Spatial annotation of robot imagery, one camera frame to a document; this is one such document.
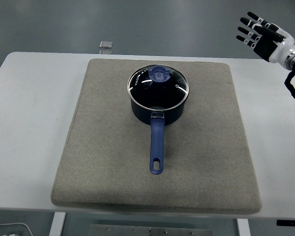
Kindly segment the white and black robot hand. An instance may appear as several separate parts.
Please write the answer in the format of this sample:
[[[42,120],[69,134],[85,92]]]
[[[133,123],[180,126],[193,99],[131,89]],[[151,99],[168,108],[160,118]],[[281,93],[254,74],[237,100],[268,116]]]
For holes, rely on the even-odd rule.
[[[238,27],[242,35],[236,39],[250,47],[255,54],[271,63],[283,63],[290,50],[295,50],[294,38],[276,24],[248,12],[240,22],[245,27]]]

